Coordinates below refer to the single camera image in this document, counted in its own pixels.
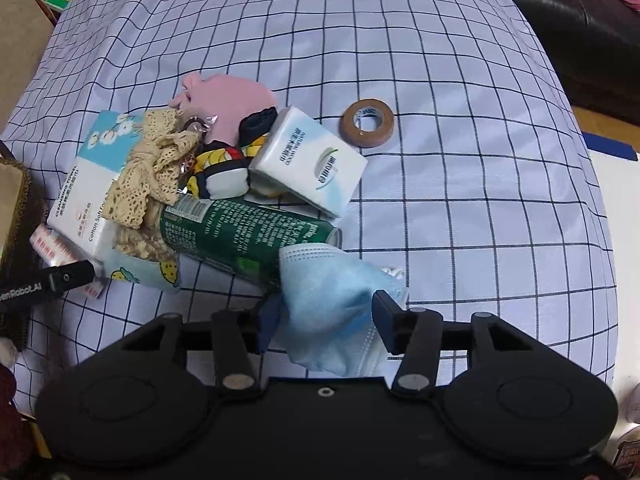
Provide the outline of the beige lace cloth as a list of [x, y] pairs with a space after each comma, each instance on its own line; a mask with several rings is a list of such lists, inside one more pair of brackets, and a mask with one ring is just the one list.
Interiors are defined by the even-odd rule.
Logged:
[[180, 128], [182, 114], [171, 107], [147, 110], [141, 140], [106, 193], [101, 216], [129, 229], [149, 224], [150, 209], [175, 205], [182, 162], [201, 141], [201, 133]]

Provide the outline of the blue white cleansing towel pack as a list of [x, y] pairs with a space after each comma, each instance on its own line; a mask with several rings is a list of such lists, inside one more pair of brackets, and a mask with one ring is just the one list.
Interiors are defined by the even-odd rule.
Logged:
[[47, 218], [47, 225], [96, 261], [111, 251], [117, 226], [102, 217], [111, 184], [132, 148], [141, 140], [141, 118], [101, 112], [68, 170]]

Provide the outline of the white pocket tissue pack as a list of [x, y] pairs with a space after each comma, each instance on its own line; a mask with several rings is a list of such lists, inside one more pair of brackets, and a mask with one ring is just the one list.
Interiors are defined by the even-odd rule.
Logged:
[[250, 170], [315, 206], [341, 217], [367, 159], [338, 136], [290, 106], [281, 110]]

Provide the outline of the brown tape roll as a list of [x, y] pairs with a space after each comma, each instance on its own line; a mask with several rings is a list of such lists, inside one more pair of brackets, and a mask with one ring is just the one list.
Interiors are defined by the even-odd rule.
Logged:
[[383, 101], [363, 99], [344, 111], [340, 129], [342, 137], [357, 148], [378, 148], [392, 138], [395, 116]]

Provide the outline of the blue white checkered sheet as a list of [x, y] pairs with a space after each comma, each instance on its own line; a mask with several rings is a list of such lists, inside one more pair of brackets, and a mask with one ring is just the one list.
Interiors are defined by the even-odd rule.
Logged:
[[386, 103], [395, 131], [364, 152], [344, 251], [403, 270], [410, 307], [493, 313], [612, 380], [600, 186], [512, 0], [72, 0], [38, 55], [2, 136], [47, 200], [99, 113], [164, 106], [190, 73], [259, 81], [331, 131]]

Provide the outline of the green drink can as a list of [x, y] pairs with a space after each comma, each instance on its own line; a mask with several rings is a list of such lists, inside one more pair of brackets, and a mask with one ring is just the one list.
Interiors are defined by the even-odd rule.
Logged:
[[285, 246], [340, 247], [342, 231], [330, 222], [242, 200], [200, 200], [183, 195], [160, 214], [166, 244], [214, 268], [268, 287], [280, 285]]

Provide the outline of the black leather sofa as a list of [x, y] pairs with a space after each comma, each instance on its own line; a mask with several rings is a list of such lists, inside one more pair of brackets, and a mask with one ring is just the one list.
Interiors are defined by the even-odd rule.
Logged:
[[620, 0], [513, 0], [570, 104], [637, 125], [639, 13]]

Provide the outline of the pink soft toy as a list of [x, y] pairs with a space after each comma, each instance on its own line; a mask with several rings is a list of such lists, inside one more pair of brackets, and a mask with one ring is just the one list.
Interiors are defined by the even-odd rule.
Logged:
[[238, 145], [239, 125], [245, 117], [279, 106], [270, 89], [243, 77], [216, 74], [203, 78], [200, 73], [190, 73], [183, 78], [182, 86], [168, 106], [182, 110], [183, 115], [196, 113], [215, 118], [203, 136], [204, 144], [220, 141]]

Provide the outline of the woven basket with floral liner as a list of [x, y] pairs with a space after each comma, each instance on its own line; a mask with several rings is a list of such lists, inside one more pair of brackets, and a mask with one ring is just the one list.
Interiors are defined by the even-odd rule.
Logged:
[[41, 186], [1, 143], [1, 267], [32, 252], [29, 237], [43, 222]]

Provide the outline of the white toilet paper roll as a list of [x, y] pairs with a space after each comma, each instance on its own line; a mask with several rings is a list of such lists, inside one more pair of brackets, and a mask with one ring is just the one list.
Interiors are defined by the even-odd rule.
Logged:
[[[86, 260], [81, 251], [62, 235], [40, 224], [29, 237], [30, 244], [36, 254], [47, 266], [65, 266], [66, 264]], [[91, 260], [96, 277], [90, 284], [82, 285], [80, 290], [89, 299], [98, 299], [103, 292], [102, 268]]]

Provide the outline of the herb sachet with blue top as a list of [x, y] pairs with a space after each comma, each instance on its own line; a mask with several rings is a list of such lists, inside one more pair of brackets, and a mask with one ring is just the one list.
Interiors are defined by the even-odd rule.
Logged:
[[104, 252], [103, 273], [112, 280], [174, 292], [181, 285], [178, 252], [160, 235], [160, 228], [118, 226], [112, 246]]

